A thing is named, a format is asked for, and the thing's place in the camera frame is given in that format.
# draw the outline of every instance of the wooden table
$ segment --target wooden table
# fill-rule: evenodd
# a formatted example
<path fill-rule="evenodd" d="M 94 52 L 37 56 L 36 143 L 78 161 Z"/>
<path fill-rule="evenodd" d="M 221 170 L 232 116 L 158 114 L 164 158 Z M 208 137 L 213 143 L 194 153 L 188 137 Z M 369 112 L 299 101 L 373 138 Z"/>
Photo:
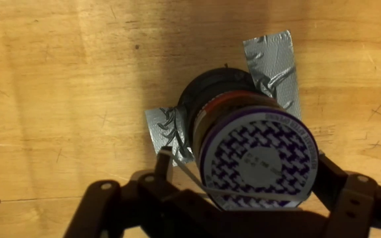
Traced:
<path fill-rule="evenodd" d="M 90 183 L 154 166 L 146 109 L 283 30 L 319 146 L 381 184 L 381 2 L 0 0 L 0 237 L 61 237 Z"/>

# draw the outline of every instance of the silver tape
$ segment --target silver tape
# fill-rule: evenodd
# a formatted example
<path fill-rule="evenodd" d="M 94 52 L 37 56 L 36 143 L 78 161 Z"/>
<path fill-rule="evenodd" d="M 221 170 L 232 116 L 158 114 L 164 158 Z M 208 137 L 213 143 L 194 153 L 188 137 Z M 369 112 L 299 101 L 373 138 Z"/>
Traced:
<path fill-rule="evenodd" d="M 301 118 L 293 39 L 289 31 L 244 42 L 249 73 L 257 89 L 276 98 L 290 114 Z M 184 113 L 176 108 L 146 112 L 154 150 L 172 147 L 179 162 L 194 161 L 184 129 Z"/>

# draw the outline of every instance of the cylindrical object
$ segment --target cylindrical object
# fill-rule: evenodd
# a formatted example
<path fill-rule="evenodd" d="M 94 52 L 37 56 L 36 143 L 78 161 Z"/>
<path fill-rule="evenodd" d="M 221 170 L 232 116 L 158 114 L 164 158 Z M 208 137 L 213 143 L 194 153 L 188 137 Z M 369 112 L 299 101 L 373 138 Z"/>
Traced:
<path fill-rule="evenodd" d="M 307 128 L 257 92 L 237 69 L 208 72 L 184 92 L 179 108 L 203 184 L 241 194 L 307 198 L 318 170 L 317 143 Z M 294 208 L 301 202 L 209 195 L 227 211 Z"/>

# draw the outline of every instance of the patterned lid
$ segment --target patterned lid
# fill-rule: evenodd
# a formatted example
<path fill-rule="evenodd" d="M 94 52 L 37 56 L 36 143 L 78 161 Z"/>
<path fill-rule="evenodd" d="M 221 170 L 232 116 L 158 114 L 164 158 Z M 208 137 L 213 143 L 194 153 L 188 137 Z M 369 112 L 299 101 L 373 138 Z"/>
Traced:
<path fill-rule="evenodd" d="M 318 147 L 295 117 L 272 108 L 246 108 L 228 116 L 205 138 L 203 184 L 240 194 L 274 194 L 299 202 L 215 195 L 225 211 L 295 208 L 309 198 L 318 171 Z"/>

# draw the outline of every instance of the wood grain surface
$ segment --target wood grain surface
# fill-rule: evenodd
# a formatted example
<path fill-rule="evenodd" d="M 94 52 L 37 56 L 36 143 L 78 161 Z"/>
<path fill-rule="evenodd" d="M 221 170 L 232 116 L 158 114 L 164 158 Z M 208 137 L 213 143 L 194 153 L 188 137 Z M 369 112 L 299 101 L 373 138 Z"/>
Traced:
<path fill-rule="evenodd" d="M 146 109 L 283 30 L 319 146 L 381 184 L 381 2 L 0 0 L 0 237 L 61 237 L 90 183 L 153 169 Z"/>

